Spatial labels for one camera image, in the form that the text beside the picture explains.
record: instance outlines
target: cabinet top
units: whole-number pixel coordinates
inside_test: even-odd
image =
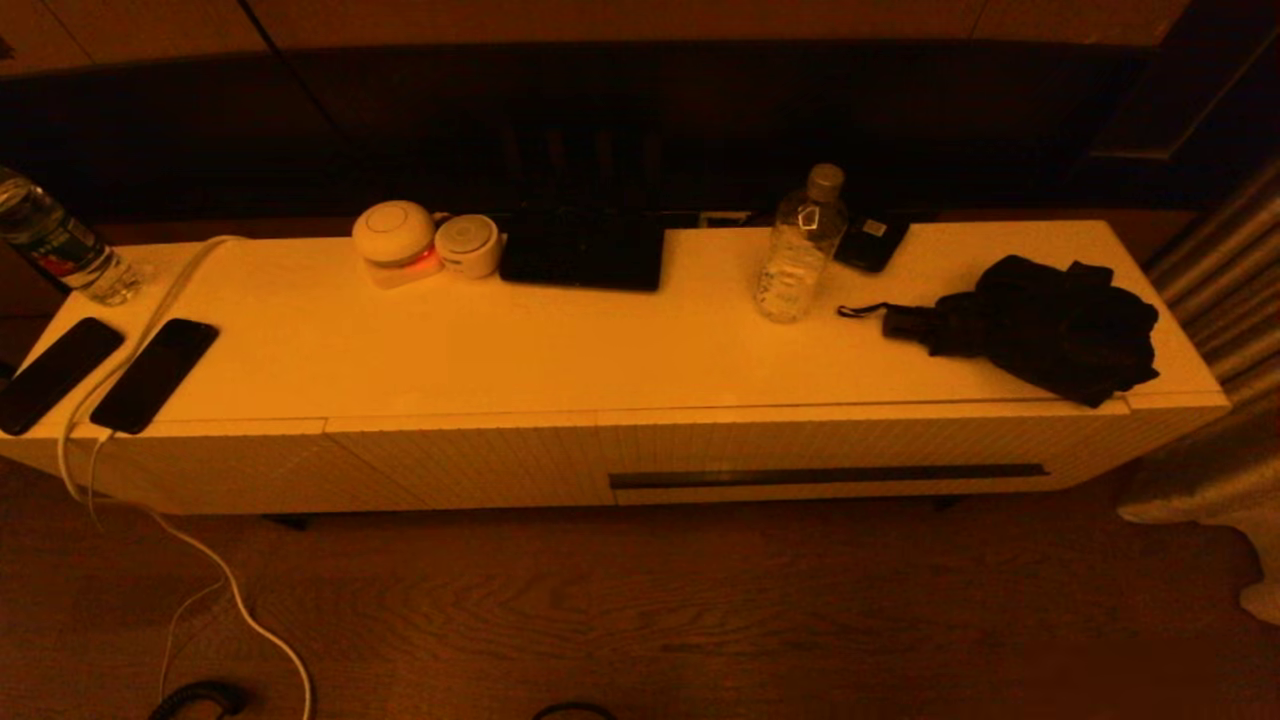
[[[452,273],[383,291],[365,277],[351,238],[230,242],[170,313],[214,324],[221,336],[148,432],[192,421],[358,427],[380,418],[370,427],[384,428],[394,418],[1053,400],[986,359],[929,357],[922,345],[882,337],[879,318],[835,314],[841,304],[932,305],[972,290],[1009,254],[1057,268],[1074,260],[1114,268],[1116,286],[1156,305],[1161,377],[1129,397],[1220,391],[1103,222],[918,224],[878,275],[833,263],[810,316],[791,325],[754,306],[768,236],[668,231],[662,287],[652,295]],[[123,249],[150,272],[146,288],[115,309],[73,293],[32,356],[86,315],[134,342],[195,247]],[[56,437],[69,405],[32,436]],[[1053,407],[1088,411],[1065,401]]]

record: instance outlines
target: gray curtain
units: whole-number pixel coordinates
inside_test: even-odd
[[[1234,407],[1148,457],[1120,514],[1243,530],[1265,579],[1240,603],[1280,624],[1280,159],[1149,274]]]

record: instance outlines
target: charging cable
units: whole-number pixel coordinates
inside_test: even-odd
[[[134,341],[133,346],[129,348],[125,356],[114,366],[111,366],[111,369],[108,370],[106,374],[99,378],[97,382],[95,382],[83,396],[81,396],[79,401],[76,402],[76,405],[72,407],[70,414],[67,416],[67,423],[63,425],[63,430],[58,436],[58,469],[61,473],[63,484],[67,486],[67,492],[69,492],[72,498],[74,498],[77,502],[88,506],[90,515],[93,518],[93,523],[97,524],[99,529],[101,529],[102,525],[99,523],[97,519],[97,510],[93,498],[93,480],[97,474],[99,454],[101,452],[102,446],[105,446],[108,442],[110,442],[113,437],[115,437],[115,430],[108,432],[93,446],[93,451],[90,454],[88,477],[86,479],[87,492],[82,493],[79,486],[77,486],[76,480],[72,478],[70,462],[68,460],[68,441],[70,439],[72,432],[76,429],[77,418],[79,418],[79,414],[84,410],[84,407],[90,404],[90,401],[93,400],[93,397],[99,393],[99,391],[102,389],[102,387],[105,387],[109,382],[111,382],[125,368],[128,368],[129,363],[132,363],[133,359],[138,356],[138,352],[141,352],[142,347],[146,345],[146,341],[151,338],[151,334],[155,332],[156,327],[173,307],[174,302],[177,302],[178,297],[187,288],[187,286],[191,284],[192,277],[195,277],[196,272],[205,263],[209,255],[221,245],[225,245],[229,241],[238,241],[238,240],[247,240],[247,238],[223,234],[205,241],[205,243],[201,245],[198,250],[196,250],[196,252],[187,260],[187,263],[182,266],[182,270],[179,270],[178,275],[174,278],[173,283],[169,286],[169,290],[165,292],[164,297],[161,297],[160,304],[156,305],[155,310],[152,310],[151,316],[142,327],[142,332],[138,333],[138,340]],[[239,610],[241,616],[244,618],[244,621],[248,624],[248,626],[252,628],[253,632],[256,632],[257,634],[262,635],[273,644],[279,647],[284,652],[284,655],[287,655],[289,660],[293,661],[293,666],[297,667],[298,676],[302,679],[302,693],[303,693],[302,720],[311,720],[312,688],[311,688],[311,675],[307,673],[306,665],[302,662],[302,659],[298,656],[298,653],[292,647],[289,647],[289,643],[280,639],[279,635],[271,633],[270,630],[264,628],[257,620],[253,619],[253,615],[248,611],[248,607],[244,605],[244,597],[241,593],[239,583],[236,582],[236,575],[232,573],[232,569],[227,564],[227,561],[223,560],[221,556],[219,556],[216,552],[210,550],[209,546],[206,546],[205,543],[174,528],[172,524],[169,524],[168,520],[165,520],[163,515],[160,515],[151,507],[147,507],[146,505],[124,500],[104,500],[100,502],[134,507],[137,510],[141,510],[151,515],[151,518],[156,523],[159,523],[160,527],[166,533],[189,544],[191,547],[198,550],[201,553],[209,557],[209,560],[218,566],[224,578],[220,579],[216,584],[200,591],[195,596],[189,597],[186,602],[183,602],[182,606],[178,609],[178,611],[174,614],[173,620],[169,623],[169,638],[165,643],[165,659],[164,659],[164,665],[160,669],[161,698],[164,697],[164,683],[169,671],[169,655],[170,651],[173,650],[173,633],[174,628],[177,628],[178,625],[178,618],[193,602],[221,587],[223,582],[225,580],[227,583],[230,584],[232,596],[236,600],[236,607]]]

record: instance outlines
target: plastic water bottle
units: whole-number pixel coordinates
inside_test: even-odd
[[[849,227],[849,210],[840,201],[845,172],[823,163],[809,172],[804,188],[778,205],[769,256],[760,270],[755,304],[776,323],[794,323],[813,305],[818,281]]]
[[[123,305],[141,284],[110,245],[8,168],[0,168],[0,237],[93,302]]]

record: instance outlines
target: white cabinet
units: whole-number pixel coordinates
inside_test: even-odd
[[[452,274],[384,292],[349,238],[227,245],[173,311],[221,337],[146,433],[108,446],[100,486],[174,512],[1056,489],[1228,410],[1105,223],[916,225],[879,275],[833,265],[794,325],[751,302],[767,240],[668,232],[653,295]],[[73,297],[40,347],[86,314],[136,332],[192,250],[124,249],[157,283],[119,309]],[[932,305],[1009,254],[1114,268],[1161,311],[1161,377],[1089,410],[833,313]],[[52,470],[68,405],[0,454]],[[81,425],[74,456],[99,434]]]

